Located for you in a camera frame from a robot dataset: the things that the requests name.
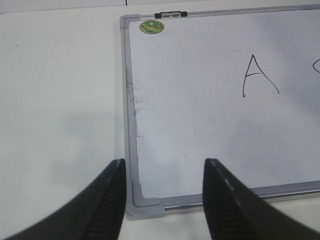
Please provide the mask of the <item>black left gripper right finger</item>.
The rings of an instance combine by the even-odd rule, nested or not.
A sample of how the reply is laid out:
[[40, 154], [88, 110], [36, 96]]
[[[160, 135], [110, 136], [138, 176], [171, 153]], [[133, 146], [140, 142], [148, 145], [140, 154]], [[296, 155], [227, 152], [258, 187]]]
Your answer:
[[203, 210], [213, 240], [318, 240], [319, 232], [280, 212], [218, 159], [203, 171]]

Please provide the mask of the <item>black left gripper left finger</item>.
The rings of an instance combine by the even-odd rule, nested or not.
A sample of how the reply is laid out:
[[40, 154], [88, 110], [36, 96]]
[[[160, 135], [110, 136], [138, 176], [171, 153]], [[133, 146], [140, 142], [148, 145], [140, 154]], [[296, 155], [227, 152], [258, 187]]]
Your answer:
[[11, 240], [116, 240], [126, 209], [126, 163], [111, 161], [71, 201]]

